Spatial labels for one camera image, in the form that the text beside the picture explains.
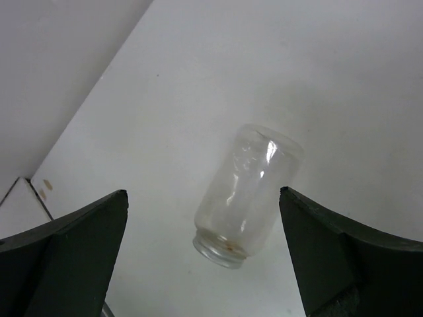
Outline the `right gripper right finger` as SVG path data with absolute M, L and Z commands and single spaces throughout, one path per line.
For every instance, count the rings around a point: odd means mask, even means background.
M 422 243 L 335 213 L 290 187 L 280 213 L 306 316 L 421 316 Z

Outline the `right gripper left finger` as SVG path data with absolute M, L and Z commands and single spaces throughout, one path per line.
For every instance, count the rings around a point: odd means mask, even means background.
M 128 220 L 118 190 L 1 240 L 2 316 L 100 316 Z

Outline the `clear jar with silver lid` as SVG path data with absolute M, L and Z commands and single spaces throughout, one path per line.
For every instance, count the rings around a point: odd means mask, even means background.
M 302 161 L 295 141 L 243 125 L 195 214 L 195 249 L 217 265 L 240 268 L 263 248 L 280 215 L 280 188 L 292 183 Z

